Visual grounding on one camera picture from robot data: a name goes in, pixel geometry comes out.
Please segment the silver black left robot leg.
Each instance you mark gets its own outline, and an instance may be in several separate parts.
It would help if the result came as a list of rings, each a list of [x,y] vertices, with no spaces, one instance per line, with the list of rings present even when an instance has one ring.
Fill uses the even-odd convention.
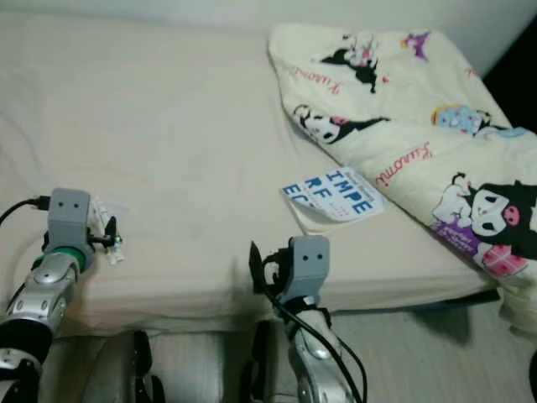
[[[151,373],[153,354],[143,330],[105,338],[97,350],[81,403],[166,403],[164,384]]]

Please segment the small white wrapper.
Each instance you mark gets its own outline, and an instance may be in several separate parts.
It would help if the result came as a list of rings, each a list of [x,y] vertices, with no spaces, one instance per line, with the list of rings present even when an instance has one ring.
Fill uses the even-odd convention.
[[[96,196],[93,196],[91,199],[91,231],[92,233],[95,235],[104,234],[105,222],[107,222],[108,218],[110,217],[117,218],[115,214],[112,214],[112,212],[108,210],[107,204],[103,203],[99,198],[96,198]],[[108,249],[104,249],[105,257],[107,257],[107,261],[110,265],[120,264],[120,262],[124,261],[122,244],[123,242],[121,242],[116,247],[108,247]]]

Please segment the cream cartoon print blanket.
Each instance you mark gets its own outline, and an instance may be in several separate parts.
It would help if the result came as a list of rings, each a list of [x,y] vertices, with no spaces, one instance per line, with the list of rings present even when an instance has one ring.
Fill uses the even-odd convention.
[[[537,132],[441,31],[277,24],[268,56],[300,132],[493,277],[537,344]]]

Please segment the cream sheeted bed mattress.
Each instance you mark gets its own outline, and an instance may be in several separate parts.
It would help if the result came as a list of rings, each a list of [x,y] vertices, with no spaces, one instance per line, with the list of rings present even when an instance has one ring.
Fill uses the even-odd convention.
[[[268,312],[247,252],[303,234],[281,188],[339,168],[289,118],[266,34],[47,14],[0,17],[4,203],[65,187],[118,218],[62,331],[208,331]],[[498,282],[386,196],[323,233],[331,310],[421,306]]]

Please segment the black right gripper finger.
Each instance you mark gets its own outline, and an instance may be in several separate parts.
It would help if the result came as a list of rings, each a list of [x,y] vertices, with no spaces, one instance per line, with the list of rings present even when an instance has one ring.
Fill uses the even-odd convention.
[[[258,249],[258,246],[254,241],[250,242],[248,268],[250,276],[252,276],[253,292],[258,293],[259,295],[267,296],[268,291],[266,290],[263,257],[260,249]]]

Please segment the white book with blue lettering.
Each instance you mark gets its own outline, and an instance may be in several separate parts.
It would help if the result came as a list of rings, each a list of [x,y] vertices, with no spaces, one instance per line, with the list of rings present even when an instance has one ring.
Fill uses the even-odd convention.
[[[378,215],[386,198],[350,166],[281,188],[300,229],[322,234]]]

